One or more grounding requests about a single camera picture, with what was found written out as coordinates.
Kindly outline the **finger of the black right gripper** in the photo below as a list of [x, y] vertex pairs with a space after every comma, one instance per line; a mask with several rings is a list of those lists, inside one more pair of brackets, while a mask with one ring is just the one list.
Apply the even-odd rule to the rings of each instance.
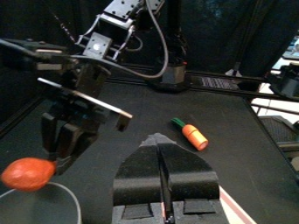
[[81, 153], [97, 140], [98, 134], [66, 123], [60, 128], [56, 147], [56, 174], [61, 175], [72, 166]]
[[48, 159], [54, 160], [56, 154], [56, 129], [57, 119], [49, 114], [41, 115], [41, 144], [48, 152]]

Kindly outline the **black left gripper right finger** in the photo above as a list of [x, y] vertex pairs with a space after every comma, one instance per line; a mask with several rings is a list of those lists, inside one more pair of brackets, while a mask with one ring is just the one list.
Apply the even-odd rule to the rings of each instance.
[[216, 172], [167, 136], [156, 135], [165, 224], [229, 224]]

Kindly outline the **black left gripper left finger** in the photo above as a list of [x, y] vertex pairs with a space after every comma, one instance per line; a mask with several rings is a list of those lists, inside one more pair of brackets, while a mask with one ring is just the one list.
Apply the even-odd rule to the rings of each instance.
[[149, 135], [117, 168], [112, 224], [164, 224], [156, 156], [160, 136]]

